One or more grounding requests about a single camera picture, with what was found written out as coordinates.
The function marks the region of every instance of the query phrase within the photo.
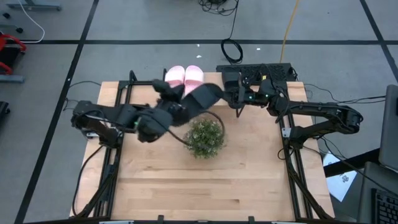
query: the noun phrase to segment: white paper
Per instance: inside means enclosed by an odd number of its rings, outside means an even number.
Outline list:
[[[332,154],[327,154],[323,158],[323,166],[327,166],[329,164],[333,164],[335,162],[340,161]],[[354,181],[356,176],[355,171],[345,172],[344,174],[336,175],[333,177],[326,178],[326,182],[328,183],[329,192],[337,198],[340,202],[343,201],[345,195],[351,184]]]

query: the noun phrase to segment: white cable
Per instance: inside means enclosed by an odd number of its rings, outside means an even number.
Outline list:
[[[18,0],[18,2],[19,2],[19,4],[21,5],[21,8],[22,8],[22,10],[24,11],[25,15],[26,15],[29,19],[31,19],[31,21],[32,21],[34,24],[36,24],[36,25],[37,25],[40,29],[42,29],[42,31],[43,31],[43,35],[42,35],[42,38],[40,38],[40,40],[37,40],[37,41],[21,41],[21,42],[24,43],[24,44],[37,44],[37,43],[40,43],[40,42],[43,40],[44,35],[45,35],[45,31],[44,31],[43,27],[41,27],[40,25],[38,25],[38,23],[37,23],[36,21],[34,21],[34,20],[26,13],[25,8],[24,8],[24,6],[23,6],[22,3],[21,3],[21,0]]]

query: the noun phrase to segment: yellow cable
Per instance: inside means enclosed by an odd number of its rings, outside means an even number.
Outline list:
[[[282,59],[284,58],[284,51],[285,51],[285,42],[286,42],[286,38],[287,38],[287,35],[289,34],[290,27],[292,26],[293,19],[294,19],[294,15],[296,14],[296,9],[297,9],[297,6],[299,5],[299,1],[300,1],[300,0],[296,0],[296,5],[294,6],[292,16],[290,17],[289,24],[288,24],[288,26],[287,26],[287,28],[286,28],[285,37],[284,37],[284,42],[283,42],[283,44],[282,44],[282,52],[280,53],[280,60],[279,60],[279,63],[282,63]]]

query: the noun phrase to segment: wooden table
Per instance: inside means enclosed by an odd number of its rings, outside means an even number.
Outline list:
[[[206,73],[205,81],[222,86],[220,73]],[[118,82],[103,82],[98,104],[113,106],[117,86]],[[288,82],[288,89],[291,100],[307,100],[303,83]],[[158,97],[151,86],[134,86],[131,103],[153,106]],[[164,215],[165,220],[246,221],[248,216],[256,221],[294,220],[285,162],[277,158],[282,141],[275,117],[265,108],[247,106],[236,118],[223,100],[211,110],[226,126],[226,147],[214,159],[195,159],[169,133],[153,143],[125,135],[112,219],[156,220]],[[294,121],[297,126],[312,125],[309,116],[294,115]],[[183,136],[187,128],[171,130]],[[318,150],[316,140],[305,145]],[[84,160],[97,148],[98,140],[90,140]],[[104,152],[95,155],[83,172],[78,211],[98,188]],[[309,191],[334,216],[320,156],[303,149],[302,161]],[[301,193],[298,198],[305,217]]]

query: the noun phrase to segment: green plant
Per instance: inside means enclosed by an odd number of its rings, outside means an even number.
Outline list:
[[[188,143],[185,147],[195,158],[209,159],[217,156],[218,151],[223,148],[223,130],[216,121],[196,120],[191,122],[184,140]]]

